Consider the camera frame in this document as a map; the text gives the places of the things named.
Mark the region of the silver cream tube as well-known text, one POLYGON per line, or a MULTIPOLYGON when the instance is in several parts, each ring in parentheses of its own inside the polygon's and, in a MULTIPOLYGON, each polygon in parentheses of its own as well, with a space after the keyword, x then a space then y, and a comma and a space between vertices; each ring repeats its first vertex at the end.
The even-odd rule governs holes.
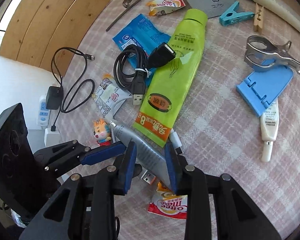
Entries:
POLYGON ((111 120, 109 126, 113 129, 115 137, 125 146, 128 146, 131 141, 136 144, 139 163, 171 189, 165 157, 124 124, 111 120))

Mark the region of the green hand cream tube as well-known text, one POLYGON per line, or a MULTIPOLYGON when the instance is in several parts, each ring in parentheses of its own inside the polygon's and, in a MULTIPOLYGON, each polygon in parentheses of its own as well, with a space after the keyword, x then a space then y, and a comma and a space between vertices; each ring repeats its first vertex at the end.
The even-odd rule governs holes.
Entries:
POLYGON ((151 80, 133 127, 164 147, 201 62, 207 14, 189 9, 168 45, 175 58, 158 68, 151 80))

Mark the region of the small white cream tube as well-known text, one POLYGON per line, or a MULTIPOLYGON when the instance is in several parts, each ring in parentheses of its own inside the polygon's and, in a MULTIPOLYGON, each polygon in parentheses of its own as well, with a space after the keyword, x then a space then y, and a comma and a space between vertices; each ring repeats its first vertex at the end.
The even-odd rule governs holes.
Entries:
POLYGON ((274 141, 279 129, 279 104, 278 99, 264 111, 260 118, 261 136, 264 142, 261 161, 269 162, 273 150, 274 141))

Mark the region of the silver metal clamp clip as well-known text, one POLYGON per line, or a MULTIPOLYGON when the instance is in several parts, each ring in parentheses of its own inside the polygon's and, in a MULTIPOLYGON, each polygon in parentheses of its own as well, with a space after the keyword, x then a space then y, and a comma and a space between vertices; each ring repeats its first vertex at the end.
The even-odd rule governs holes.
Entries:
POLYGON ((244 61, 257 72, 266 72, 277 66, 286 66, 300 75, 300 61, 289 54, 292 42, 273 44, 267 38, 251 35, 247 38, 244 61))

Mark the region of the white charger block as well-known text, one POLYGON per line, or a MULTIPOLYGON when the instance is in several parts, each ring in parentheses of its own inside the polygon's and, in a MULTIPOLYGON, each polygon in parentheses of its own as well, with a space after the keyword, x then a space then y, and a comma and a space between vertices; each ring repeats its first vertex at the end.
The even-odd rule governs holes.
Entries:
POLYGON ((61 143, 61 135, 58 129, 52 131, 50 127, 45 129, 44 144, 46 147, 55 146, 61 143))

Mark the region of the red coffee mate sachet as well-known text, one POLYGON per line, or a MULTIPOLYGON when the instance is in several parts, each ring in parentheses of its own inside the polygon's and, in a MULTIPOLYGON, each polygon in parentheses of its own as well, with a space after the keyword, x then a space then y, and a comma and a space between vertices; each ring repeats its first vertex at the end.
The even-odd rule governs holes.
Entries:
POLYGON ((175 195, 161 182, 158 182, 156 193, 153 195, 147 211, 168 218, 186 219, 187 195, 175 195))

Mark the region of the tiger cartoon figurine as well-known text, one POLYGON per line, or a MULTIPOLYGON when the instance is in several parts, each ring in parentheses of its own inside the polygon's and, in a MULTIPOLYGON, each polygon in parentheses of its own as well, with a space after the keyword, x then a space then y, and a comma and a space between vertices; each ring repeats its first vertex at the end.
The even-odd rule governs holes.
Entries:
POLYGON ((104 119, 94 121, 94 137, 100 146, 111 144, 111 129, 104 119))

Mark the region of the black power adapter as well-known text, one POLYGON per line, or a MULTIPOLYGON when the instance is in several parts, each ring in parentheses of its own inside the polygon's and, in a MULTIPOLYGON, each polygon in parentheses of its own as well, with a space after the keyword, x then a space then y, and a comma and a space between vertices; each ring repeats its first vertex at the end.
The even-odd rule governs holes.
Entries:
POLYGON ((46 109, 57 110, 61 106, 63 100, 63 88, 50 86, 46 95, 46 109))

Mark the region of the white coffee creamer sachet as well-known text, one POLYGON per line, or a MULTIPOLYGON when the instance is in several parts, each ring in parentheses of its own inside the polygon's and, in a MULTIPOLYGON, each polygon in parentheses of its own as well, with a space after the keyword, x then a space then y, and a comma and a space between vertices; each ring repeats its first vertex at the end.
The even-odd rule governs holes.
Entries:
POLYGON ((130 92, 122 90, 110 74, 105 74, 92 98, 103 117, 112 117, 120 109, 122 104, 131 99, 130 92))

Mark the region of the blue folding phone stand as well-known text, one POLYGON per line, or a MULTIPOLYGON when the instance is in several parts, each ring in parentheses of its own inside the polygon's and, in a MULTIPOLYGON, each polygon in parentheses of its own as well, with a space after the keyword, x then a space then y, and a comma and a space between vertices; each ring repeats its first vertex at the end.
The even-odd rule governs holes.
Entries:
POLYGON ((260 117, 285 90, 293 75, 287 66, 275 66, 265 72, 253 71, 236 89, 255 115, 260 117))

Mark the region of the wooden board backdrop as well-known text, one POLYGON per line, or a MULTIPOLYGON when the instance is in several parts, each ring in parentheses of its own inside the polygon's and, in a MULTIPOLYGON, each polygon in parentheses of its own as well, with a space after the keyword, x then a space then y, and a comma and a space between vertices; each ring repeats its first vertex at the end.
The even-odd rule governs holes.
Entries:
POLYGON ((72 54, 111 0, 21 0, 7 27, 0 56, 47 71, 55 59, 65 74, 72 54))

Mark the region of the blue wet wipe packet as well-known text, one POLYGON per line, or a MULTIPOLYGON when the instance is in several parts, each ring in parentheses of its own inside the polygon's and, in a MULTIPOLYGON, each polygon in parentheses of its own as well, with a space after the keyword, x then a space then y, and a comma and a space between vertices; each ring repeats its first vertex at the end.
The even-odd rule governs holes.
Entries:
POLYGON ((160 32, 143 14, 136 16, 113 37, 113 41, 120 50, 125 50, 127 46, 133 44, 142 48, 150 57, 149 71, 151 73, 146 79, 147 85, 150 84, 155 70, 175 57, 175 52, 167 45, 169 39, 169 35, 160 32))

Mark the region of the teal plastic clothespin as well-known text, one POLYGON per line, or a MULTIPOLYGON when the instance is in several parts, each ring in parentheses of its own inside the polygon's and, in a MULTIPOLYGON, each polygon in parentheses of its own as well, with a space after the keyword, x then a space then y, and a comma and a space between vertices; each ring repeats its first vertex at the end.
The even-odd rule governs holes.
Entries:
POLYGON ((239 1, 235 1, 221 16, 219 22, 226 27, 235 23, 251 20, 254 18, 254 12, 237 12, 239 8, 239 1))

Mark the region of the grey flat stick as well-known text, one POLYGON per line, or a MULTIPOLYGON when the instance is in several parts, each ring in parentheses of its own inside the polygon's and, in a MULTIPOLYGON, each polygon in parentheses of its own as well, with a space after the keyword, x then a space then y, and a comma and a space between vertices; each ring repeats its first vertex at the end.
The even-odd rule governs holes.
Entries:
POLYGON ((106 32, 108 32, 113 27, 113 25, 115 25, 127 12, 129 12, 133 7, 135 7, 140 1, 142 0, 136 0, 131 5, 129 5, 128 8, 125 9, 121 14, 119 14, 119 16, 117 16, 117 18, 106 28, 106 32))

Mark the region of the orange coffee mate sachet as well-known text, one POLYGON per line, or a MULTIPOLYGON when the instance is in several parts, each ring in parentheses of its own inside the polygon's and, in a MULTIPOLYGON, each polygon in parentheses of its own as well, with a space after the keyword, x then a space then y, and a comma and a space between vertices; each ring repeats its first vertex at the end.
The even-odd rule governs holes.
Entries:
POLYGON ((149 6, 148 15, 151 17, 167 15, 186 6, 183 0, 153 0, 146 5, 149 6))

